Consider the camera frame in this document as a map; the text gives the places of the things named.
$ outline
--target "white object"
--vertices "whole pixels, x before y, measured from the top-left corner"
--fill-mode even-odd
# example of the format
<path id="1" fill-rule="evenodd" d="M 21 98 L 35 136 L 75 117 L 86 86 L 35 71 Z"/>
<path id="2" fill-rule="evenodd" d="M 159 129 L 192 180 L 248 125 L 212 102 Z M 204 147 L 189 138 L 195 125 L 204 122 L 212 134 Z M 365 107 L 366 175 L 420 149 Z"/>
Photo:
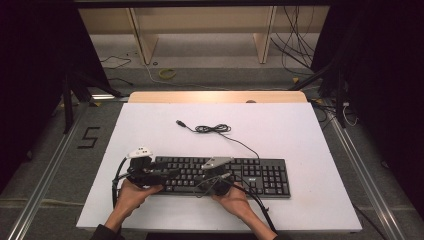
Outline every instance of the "white object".
<path id="1" fill-rule="evenodd" d="M 124 104 L 77 227 L 94 229 L 112 211 L 111 180 L 122 156 L 149 146 L 156 156 L 256 157 L 218 134 L 178 126 L 231 126 L 228 137 L 261 158 L 284 158 L 290 199 L 262 199 L 277 230 L 358 232 L 362 229 L 309 103 Z M 266 222 L 253 200 L 250 205 Z M 211 197 L 150 196 L 123 228 L 149 232 L 250 232 Z"/>

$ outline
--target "black keyboard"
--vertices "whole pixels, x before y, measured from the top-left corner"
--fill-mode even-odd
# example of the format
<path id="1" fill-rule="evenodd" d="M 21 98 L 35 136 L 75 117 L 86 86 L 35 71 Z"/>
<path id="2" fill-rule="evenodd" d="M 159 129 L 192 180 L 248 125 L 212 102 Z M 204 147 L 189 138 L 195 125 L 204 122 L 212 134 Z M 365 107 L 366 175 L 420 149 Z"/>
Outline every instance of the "black keyboard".
<path id="1" fill-rule="evenodd" d="M 204 193 L 196 187 L 194 178 L 204 174 L 201 166 L 210 158 L 158 156 L 156 163 L 162 163 L 168 169 L 180 169 L 180 175 L 166 181 L 164 189 L 158 194 L 198 196 Z M 289 198 L 290 187 L 284 159 L 234 158 L 225 164 L 236 182 L 256 192 L 260 198 Z"/>

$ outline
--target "sleeve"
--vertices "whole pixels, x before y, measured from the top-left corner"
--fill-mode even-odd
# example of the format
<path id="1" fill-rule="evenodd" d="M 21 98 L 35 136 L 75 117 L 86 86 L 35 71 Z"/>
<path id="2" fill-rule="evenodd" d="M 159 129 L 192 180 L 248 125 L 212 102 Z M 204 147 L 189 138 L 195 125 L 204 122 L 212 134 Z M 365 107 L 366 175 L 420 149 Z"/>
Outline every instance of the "sleeve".
<path id="1" fill-rule="evenodd" d="M 109 228 L 99 224 L 96 231 L 94 231 L 93 236 L 90 240 L 120 240 L 124 239 L 120 234 L 116 234 L 114 231 Z"/>

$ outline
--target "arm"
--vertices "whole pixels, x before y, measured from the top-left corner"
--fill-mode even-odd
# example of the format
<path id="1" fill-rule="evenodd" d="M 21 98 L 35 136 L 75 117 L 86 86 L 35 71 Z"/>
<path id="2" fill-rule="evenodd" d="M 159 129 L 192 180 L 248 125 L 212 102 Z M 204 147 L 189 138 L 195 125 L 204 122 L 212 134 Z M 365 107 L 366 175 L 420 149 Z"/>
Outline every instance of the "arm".
<path id="1" fill-rule="evenodd" d="M 277 234 L 265 225 L 255 212 L 253 212 L 244 192 L 232 187 L 226 195 L 213 195 L 212 198 L 219 202 L 227 212 L 240 218 L 259 240 L 272 240 L 277 236 Z"/>
<path id="2" fill-rule="evenodd" d="M 103 233 L 110 233 L 110 231 L 114 232 L 115 234 L 118 233 L 122 223 L 127 217 L 131 216 L 134 209 L 138 208 L 142 203 L 144 203 L 148 196 L 159 192 L 162 188 L 162 185 L 156 185 L 141 189 L 125 179 L 122 183 L 116 206 L 104 225 L 104 227 L 107 229 L 102 228 L 100 225 L 94 233 L 92 239 L 105 239 L 103 237 L 98 237 L 100 231 Z"/>

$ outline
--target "keyboard cable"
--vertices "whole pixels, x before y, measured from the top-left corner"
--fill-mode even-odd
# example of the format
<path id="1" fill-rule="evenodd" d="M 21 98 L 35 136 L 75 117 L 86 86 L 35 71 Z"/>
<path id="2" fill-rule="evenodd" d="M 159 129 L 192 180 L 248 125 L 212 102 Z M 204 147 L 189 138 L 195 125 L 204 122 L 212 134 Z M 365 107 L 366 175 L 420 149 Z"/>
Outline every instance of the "keyboard cable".
<path id="1" fill-rule="evenodd" d="M 228 125 L 226 125 L 226 124 L 218 124 L 215 127 L 197 126 L 195 128 L 195 130 L 189 128 L 185 123 L 181 122 L 180 120 L 177 120 L 177 124 L 180 125 L 181 127 L 187 128 L 190 131 L 195 132 L 195 133 L 201 133 L 201 134 L 204 134 L 204 133 L 217 133 L 217 134 L 223 136 L 224 138 L 226 138 L 228 140 L 231 140 L 231 141 L 234 141 L 236 143 L 239 143 L 239 144 L 243 145 L 245 148 L 247 148 L 250 151 L 252 151 L 256 155 L 256 157 L 259 159 L 258 153 L 256 153 L 255 151 L 253 151 L 251 148 L 249 148 L 248 146 L 246 146 L 244 143 L 242 143 L 240 141 L 237 141 L 235 139 L 229 138 L 229 137 L 225 136 L 224 134 L 222 134 L 222 133 L 231 131 L 231 127 L 228 126 Z"/>

